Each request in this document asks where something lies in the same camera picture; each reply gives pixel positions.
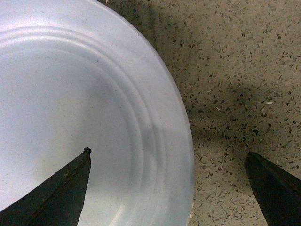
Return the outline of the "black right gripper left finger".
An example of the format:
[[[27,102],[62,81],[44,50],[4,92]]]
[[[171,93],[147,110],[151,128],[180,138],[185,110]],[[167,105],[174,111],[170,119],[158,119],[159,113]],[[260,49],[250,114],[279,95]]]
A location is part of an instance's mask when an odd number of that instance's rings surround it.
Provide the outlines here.
[[[84,206],[91,149],[0,212],[2,226],[76,226]]]

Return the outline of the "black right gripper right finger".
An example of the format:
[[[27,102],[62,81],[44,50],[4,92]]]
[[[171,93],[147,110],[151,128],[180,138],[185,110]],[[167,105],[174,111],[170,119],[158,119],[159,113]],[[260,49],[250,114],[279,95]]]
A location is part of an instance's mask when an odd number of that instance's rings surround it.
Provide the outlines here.
[[[255,152],[245,161],[251,189],[269,226],[301,224],[301,180]]]

